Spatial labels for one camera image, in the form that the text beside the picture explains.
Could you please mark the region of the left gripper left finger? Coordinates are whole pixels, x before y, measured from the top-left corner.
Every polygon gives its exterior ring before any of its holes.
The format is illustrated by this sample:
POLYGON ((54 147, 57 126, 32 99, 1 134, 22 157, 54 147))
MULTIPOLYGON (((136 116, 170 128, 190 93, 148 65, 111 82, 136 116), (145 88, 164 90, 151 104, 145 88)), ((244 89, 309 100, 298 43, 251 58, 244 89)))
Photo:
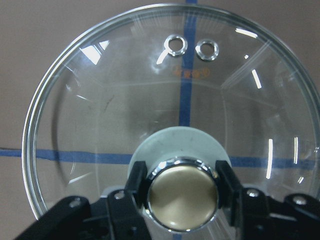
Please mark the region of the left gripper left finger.
POLYGON ((140 212, 147 166, 133 164, 123 189, 94 203, 83 196, 68 196, 30 225, 18 240, 150 240, 140 212))

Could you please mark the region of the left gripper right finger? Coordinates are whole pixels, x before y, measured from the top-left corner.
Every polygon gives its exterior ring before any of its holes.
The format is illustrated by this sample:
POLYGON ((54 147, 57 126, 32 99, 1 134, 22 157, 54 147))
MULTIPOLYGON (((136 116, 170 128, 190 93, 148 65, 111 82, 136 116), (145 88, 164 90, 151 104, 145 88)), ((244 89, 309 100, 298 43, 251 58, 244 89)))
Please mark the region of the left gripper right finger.
POLYGON ((293 193, 278 201, 254 187, 244 187, 225 160, 215 163, 218 207, 237 240, 318 240, 320 201, 293 193))

